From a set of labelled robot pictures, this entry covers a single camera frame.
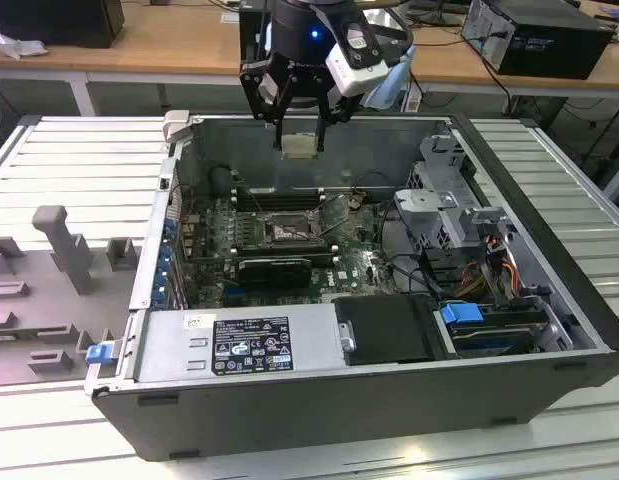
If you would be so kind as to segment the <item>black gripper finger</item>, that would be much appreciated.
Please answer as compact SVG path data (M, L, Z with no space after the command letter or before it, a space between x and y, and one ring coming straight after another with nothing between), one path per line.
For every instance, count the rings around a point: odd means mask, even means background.
M353 97L341 97L336 105L331 108L328 100L328 90L321 78L316 78L315 98L318 105L318 120L316 128L316 148L324 150L326 130L338 123L347 123L357 110L362 95Z
M275 126L273 147L276 150L281 150L283 119L291 100L294 98L295 78L289 77L284 85L278 88L273 102L268 104L259 91L264 75L264 68L243 68L239 79L253 117Z

